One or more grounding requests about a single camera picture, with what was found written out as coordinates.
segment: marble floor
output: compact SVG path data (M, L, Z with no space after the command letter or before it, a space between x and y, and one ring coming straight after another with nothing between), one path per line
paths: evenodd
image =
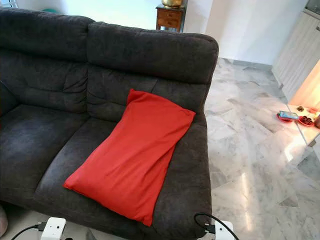
M277 120L286 98L269 70L219 59L205 114L212 214L241 240L320 240L320 161L297 126ZM11 237L48 216L5 206ZM74 240L122 238L67 223ZM18 240L36 240L35 231ZM213 239L207 234L203 240Z

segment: gold object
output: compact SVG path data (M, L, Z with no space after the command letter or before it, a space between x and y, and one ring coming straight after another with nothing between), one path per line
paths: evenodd
M182 4L182 0L162 0L162 4L166 8L179 8Z

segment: dark gray sofa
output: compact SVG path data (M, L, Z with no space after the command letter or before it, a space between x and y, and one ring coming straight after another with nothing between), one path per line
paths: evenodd
M217 57L202 34L0 8L0 200L132 240L203 236L193 215L211 213L204 103ZM131 88L196 112L151 227L62 187L112 132Z

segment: sofa armrest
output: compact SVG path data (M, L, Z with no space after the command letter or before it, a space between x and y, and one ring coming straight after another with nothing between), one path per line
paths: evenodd
M212 213L207 123L203 113L195 116L176 144L155 205L152 227L164 238L197 239L205 234L194 222L198 212Z
M0 81L0 116L6 114L19 104L15 96Z

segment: wooden side table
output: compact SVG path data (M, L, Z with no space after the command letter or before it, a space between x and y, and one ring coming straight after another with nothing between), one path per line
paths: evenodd
M156 29L160 30L161 26L174 28L176 32L183 32L186 9L184 6L178 8L165 7L160 4L156 7Z

